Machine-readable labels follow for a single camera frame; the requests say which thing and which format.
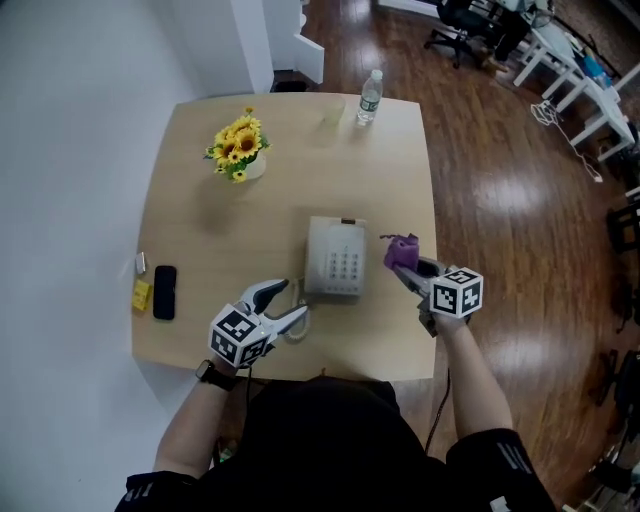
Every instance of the yellow flower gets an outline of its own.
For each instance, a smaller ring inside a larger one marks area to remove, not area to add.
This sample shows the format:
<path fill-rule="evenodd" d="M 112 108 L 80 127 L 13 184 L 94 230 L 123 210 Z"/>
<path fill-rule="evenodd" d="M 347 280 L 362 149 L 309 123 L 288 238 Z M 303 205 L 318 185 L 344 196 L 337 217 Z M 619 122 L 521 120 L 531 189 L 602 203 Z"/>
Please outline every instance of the yellow flower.
<path fill-rule="evenodd" d="M 236 171 L 233 173 L 233 182 L 234 183 L 242 183 L 246 181 L 247 173 L 245 171 Z"/>
<path fill-rule="evenodd" d="M 251 128 L 254 131 L 260 130 L 261 123 L 255 117 L 242 116 L 231 125 L 231 131 L 235 136 L 239 131 Z"/>
<path fill-rule="evenodd" d="M 236 134 L 235 152 L 240 155 L 240 158 L 248 158 L 255 155 L 261 147 L 260 137 L 250 128 L 240 130 Z"/>
<path fill-rule="evenodd" d="M 225 126 L 222 130 L 216 133 L 216 146 L 224 144 L 227 139 L 232 139 L 231 126 Z"/>
<path fill-rule="evenodd" d="M 229 163 L 237 164 L 242 159 L 242 157 L 238 153 L 238 150 L 234 149 L 231 153 L 229 153 L 228 159 Z"/>
<path fill-rule="evenodd" d="M 218 161 L 218 165 L 224 167 L 230 162 L 229 156 L 236 147 L 235 140 L 225 140 L 221 148 L 216 147 L 213 150 L 213 156 Z"/>

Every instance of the wristwatch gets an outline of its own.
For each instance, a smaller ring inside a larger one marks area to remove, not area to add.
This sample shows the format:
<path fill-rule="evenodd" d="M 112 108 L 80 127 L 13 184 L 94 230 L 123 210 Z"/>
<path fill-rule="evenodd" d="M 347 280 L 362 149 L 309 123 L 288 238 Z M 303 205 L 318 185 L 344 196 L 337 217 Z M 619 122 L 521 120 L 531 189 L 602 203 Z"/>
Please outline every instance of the wristwatch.
<path fill-rule="evenodd" d="M 237 382 L 237 379 L 234 377 L 229 377 L 228 375 L 224 375 L 216 370 L 214 364 L 208 359 L 205 359 L 200 363 L 200 366 L 198 366 L 198 369 L 196 370 L 196 377 L 200 379 L 200 382 L 213 384 L 225 391 L 231 391 Z"/>

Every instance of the table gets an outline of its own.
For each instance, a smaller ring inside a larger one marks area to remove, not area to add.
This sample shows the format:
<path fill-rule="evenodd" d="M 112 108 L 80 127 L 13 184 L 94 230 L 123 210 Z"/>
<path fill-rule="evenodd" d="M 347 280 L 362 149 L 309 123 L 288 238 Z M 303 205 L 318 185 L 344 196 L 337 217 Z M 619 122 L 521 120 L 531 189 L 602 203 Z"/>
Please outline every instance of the table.
<path fill-rule="evenodd" d="M 592 116 L 585 122 L 584 130 L 571 140 L 571 145 L 576 146 L 580 144 L 588 136 L 595 133 L 596 130 L 605 124 L 609 124 L 609 126 L 611 126 L 611 128 L 620 135 L 620 142 L 598 156 L 598 162 L 602 162 L 618 151 L 634 144 L 635 139 L 633 138 L 633 134 L 629 129 L 629 125 L 627 124 L 624 114 L 620 110 L 616 101 L 614 101 L 614 99 L 591 78 L 585 77 L 582 79 L 582 81 L 576 85 L 560 103 L 558 103 L 556 111 L 562 112 L 580 95 L 580 93 L 586 91 L 590 93 L 589 96 L 591 96 L 598 105 L 600 114 Z"/>
<path fill-rule="evenodd" d="M 524 82 L 548 53 L 562 62 L 562 69 L 560 70 L 558 79 L 542 95 L 542 97 L 546 99 L 571 76 L 571 73 L 577 72 L 580 76 L 583 76 L 583 74 L 578 63 L 575 61 L 571 43 L 560 27 L 550 23 L 544 27 L 532 28 L 531 33 L 534 40 L 521 58 L 521 61 L 526 63 L 526 66 L 515 78 L 513 84 L 516 87 L 520 87 L 522 82 Z"/>
<path fill-rule="evenodd" d="M 342 95 L 337 127 L 323 122 L 336 96 L 234 96 L 178 105 L 158 152 L 139 238 L 155 265 L 175 265 L 176 318 L 133 314 L 135 357 L 196 368 L 210 355 L 211 320 L 249 285 L 304 274 L 309 217 L 367 221 L 365 292 L 356 303 L 316 303 L 298 345 L 280 339 L 253 367 L 258 378 L 405 380 L 433 375 L 435 340 L 418 321 L 419 298 L 383 267 L 388 240 L 413 232 L 436 257 L 431 175 L 420 106 L 384 98 L 375 121 L 355 123 L 359 97 Z M 215 133 L 255 108 L 273 144 L 258 180 L 232 184 L 213 174 L 203 149 Z M 288 309 L 291 290 L 269 307 Z"/>

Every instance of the black phone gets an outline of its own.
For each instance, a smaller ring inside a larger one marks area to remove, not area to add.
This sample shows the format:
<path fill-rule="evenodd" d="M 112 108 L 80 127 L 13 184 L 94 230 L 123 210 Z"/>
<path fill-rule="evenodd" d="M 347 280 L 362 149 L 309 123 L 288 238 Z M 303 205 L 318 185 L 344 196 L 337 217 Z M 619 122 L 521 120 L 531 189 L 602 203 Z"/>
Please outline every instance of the black phone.
<path fill-rule="evenodd" d="M 156 267 L 153 277 L 153 316 L 159 320 L 173 320 L 176 316 L 177 275 L 176 267 Z"/>

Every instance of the office chair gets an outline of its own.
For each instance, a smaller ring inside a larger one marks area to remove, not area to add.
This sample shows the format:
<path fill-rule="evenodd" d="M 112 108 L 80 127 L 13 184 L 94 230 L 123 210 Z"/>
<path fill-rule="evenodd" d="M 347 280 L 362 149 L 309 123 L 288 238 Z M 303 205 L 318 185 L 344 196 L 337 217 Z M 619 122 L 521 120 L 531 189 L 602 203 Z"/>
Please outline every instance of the office chair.
<path fill-rule="evenodd" d="M 460 52 L 469 55 L 478 68 L 482 67 L 483 59 L 473 53 L 471 46 L 467 42 L 469 39 L 478 36 L 485 39 L 497 39 L 499 37 L 495 27 L 499 27 L 500 24 L 482 14 L 470 11 L 471 3 L 472 0 L 441 0 L 438 2 L 437 9 L 440 21 L 454 28 L 458 35 L 454 38 L 434 29 L 431 32 L 431 39 L 424 43 L 425 49 L 429 49 L 433 45 L 453 48 L 456 52 L 453 62 L 455 69 L 460 67 Z"/>

